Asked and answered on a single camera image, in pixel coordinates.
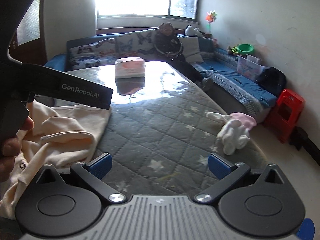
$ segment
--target wooden door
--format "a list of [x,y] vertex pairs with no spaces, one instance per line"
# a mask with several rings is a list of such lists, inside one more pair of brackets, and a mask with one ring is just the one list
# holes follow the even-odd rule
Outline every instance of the wooden door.
[[12,58],[38,65],[47,62],[43,31],[43,1],[34,0],[23,17],[9,47]]

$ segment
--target finger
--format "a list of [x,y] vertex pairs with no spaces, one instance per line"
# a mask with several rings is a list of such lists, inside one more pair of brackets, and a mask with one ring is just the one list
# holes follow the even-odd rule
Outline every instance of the finger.
[[2,143],[3,156],[17,156],[20,153],[21,145],[17,136],[9,138]]
[[29,131],[33,128],[33,125],[33,120],[30,118],[30,116],[28,116],[24,124],[20,127],[20,130]]
[[0,182],[4,182],[9,179],[10,172],[14,167],[13,157],[3,157],[0,159]]

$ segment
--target green bowl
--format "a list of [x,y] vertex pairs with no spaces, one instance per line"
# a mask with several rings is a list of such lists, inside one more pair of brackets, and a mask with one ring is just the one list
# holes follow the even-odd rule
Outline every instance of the green bowl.
[[254,47],[250,44],[244,43],[244,44],[240,44],[238,47],[238,53],[241,55],[251,55],[254,52]]

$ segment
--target cream sweatshirt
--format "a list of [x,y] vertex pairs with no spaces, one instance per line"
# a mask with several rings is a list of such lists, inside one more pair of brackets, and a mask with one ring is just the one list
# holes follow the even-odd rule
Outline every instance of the cream sweatshirt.
[[0,216],[9,219],[15,218],[18,200],[43,164],[66,168],[91,161],[111,114],[111,109],[85,105],[50,108],[35,100],[27,108],[34,128],[18,131],[21,152],[10,178],[0,184]]

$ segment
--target stuffed animal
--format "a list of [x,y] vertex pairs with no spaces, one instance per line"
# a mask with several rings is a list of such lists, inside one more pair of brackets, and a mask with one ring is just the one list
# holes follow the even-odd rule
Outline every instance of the stuffed animal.
[[243,113],[222,115],[208,112],[206,117],[223,125],[217,134],[217,140],[223,144],[223,153],[232,155],[236,149],[242,149],[250,140],[249,131],[257,125],[255,119]]
[[218,48],[219,47],[218,40],[217,39],[212,39],[212,41],[213,41],[213,47],[214,48]]
[[235,47],[228,46],[227,53],[228,55],[239,56],[237,46]]
[[203,38],[203,34],[199,30],[199,28],[194,29],[191,25],[188,25],[184,33],[186,36],[191,36],[191,37],[197,36],[199,38]]

